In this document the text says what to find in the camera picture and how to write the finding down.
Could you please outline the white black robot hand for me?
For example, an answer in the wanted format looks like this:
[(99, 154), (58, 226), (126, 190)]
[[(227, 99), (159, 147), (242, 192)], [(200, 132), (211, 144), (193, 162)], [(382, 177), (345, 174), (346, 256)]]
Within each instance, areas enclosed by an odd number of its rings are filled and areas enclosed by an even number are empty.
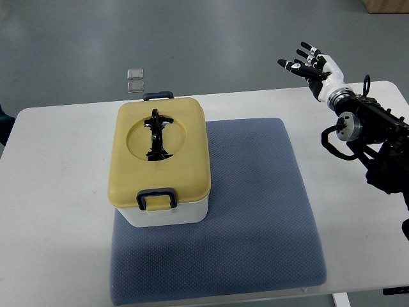
[(333, 93), (339, 90), (351, 91), (344, 82), (341, 69), (329, 55), (309, 43), (301, 42), (300, 45), (303, 50), (297, 49), (297, 54), (305, 61), (278, 59), (277, 63), (292, 74), (304, 78), (317, 101), (328, 104)]

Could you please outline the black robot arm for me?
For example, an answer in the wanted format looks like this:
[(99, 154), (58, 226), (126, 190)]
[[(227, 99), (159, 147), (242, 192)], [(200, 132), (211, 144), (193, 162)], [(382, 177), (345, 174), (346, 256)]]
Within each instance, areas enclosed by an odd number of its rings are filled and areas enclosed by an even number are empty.
[(329, 97), (338, 119), (321, 133), (321, 144), (342, 160), (358, 159), (369, 185), (401, 193), (408, 204), (408, 124), (367, 94), (343, 88)]

